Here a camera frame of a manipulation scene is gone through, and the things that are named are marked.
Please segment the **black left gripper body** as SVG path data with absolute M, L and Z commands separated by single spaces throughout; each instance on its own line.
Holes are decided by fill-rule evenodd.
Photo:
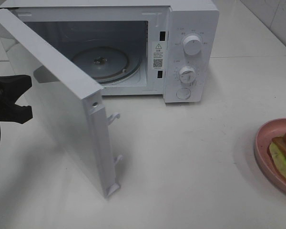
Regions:
M 10 87 L 13 76 L 0 76 L 0 122 L 16 122 L 17 117 L 13 110 L 12 100 L 7 96 L 6 90 Z

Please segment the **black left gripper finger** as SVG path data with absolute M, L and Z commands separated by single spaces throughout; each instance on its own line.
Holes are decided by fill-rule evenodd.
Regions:
M 3 122 L 14 122 L 18 124 L 24 124 L 33 118 L 33 112 L 31 106 L 19 106 L 13 105 L 5 108 L 2 114 Z
M 2 95 L 10 102 L 16 101 L 31 88 L 31 77 L 28 75 L 14 75 L 0 77 Z

